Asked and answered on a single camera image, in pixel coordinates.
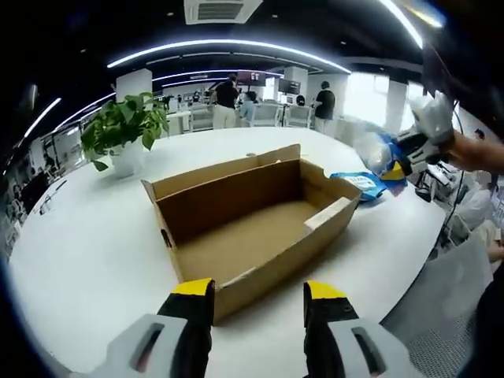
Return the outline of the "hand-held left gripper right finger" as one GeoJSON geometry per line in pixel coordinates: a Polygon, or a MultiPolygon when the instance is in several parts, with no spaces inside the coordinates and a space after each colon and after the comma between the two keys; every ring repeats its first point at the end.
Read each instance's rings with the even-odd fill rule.
{"type": "Polygon", "coordinates": [[[303,284],[304,353],[309,377],[413,377],[406,347],[360,318],[347,296],[316,280],[303,284]]]}

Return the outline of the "person's right hand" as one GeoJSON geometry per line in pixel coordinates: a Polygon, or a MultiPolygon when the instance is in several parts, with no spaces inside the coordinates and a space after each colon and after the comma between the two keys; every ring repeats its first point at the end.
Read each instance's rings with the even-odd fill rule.
{"type": "Polygon", "coordinates": [[[460,132],[453,131],[449,138],[437,142],[435,146],[442,155],[442,159],[451,165],[466,171],[476,170],[474,154],[479,140],[470,139],[460,132]]]}

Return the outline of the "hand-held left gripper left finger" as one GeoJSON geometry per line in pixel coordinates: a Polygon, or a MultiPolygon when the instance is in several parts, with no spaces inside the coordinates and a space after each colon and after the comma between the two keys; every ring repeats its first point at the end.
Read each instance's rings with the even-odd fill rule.
{"type": "Polygon", "coordinates": [[[113,339],[86,377],[204,377],[212,347],[215,281],[178,284],[157,314],[140,317],[113,339]]]}

